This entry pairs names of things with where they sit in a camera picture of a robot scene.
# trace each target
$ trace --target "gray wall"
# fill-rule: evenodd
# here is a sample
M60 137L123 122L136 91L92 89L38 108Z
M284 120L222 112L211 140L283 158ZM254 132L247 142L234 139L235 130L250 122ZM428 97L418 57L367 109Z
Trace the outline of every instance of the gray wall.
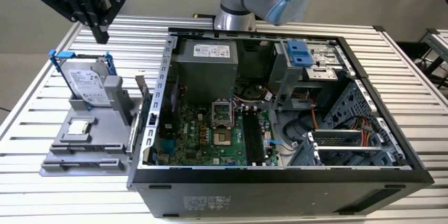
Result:
M306 22L383 25L396 40L418 40L426 28L448 29L444 0L312 0Z
M0 0L0 52L44 53L72 23L39 0ZM124 14L215 14L219 0L127 0ZM396 39L416 39L427 27L448 28L444 0L312 0L306 22L384 25Z

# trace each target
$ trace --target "power supply label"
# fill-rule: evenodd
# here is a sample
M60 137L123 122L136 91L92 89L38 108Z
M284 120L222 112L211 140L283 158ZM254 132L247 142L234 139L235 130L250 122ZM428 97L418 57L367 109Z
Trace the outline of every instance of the power supply label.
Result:
M231 47L224 45L195 45L194 56L231 58Z
M184 196L187 211L228 210L231 196Z
M102 79L96 72L72 69L68 71L68 74L71 75L74 86L84 101L94 106L111 105Z

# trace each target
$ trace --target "open computer tower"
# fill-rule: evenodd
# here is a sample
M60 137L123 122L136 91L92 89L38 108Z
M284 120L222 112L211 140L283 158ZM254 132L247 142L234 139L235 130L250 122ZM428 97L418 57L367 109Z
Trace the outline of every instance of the open computer tower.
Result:
M343 37L171 29L134 148L156 217L364 215L434 183Z

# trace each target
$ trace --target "motherboard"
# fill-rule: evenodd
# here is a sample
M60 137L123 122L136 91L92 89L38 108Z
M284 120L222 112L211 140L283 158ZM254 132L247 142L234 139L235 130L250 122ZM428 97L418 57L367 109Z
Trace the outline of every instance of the motherboard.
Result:
M268 112L228 101L183 104L175 139L162 140L160 165L278 165Z

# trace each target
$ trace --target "metal slatted table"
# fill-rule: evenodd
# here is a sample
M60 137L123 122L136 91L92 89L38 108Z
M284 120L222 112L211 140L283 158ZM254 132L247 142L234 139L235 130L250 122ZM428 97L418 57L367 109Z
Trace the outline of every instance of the metal slatted table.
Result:
M423 37L422 42L427 43L431 49L439 55L439 57L435 59L435 61L424 71L426 75L428 76L432 74L432 72L443 64L444 61L448 62L448 30L436 30L434 28L428 28L427 30L428 32Z
M110 28L107 45L95 43L91 32L75 25L58 50L115 57L124 88L139 96L134 80L144 74L154 88L167 28L212 28L211 19L119 16ZM266 33L343 36L364 66L388 109L431 170L436 183L368 216L303 219L223 218L202 223L448 223L448 101L414 66L386 32L371 26L292 23L275 27L258 23ZM126 176L40 177L38 171L70 109L70 90L47 63L0 127L0 223L119 223L154 220Z

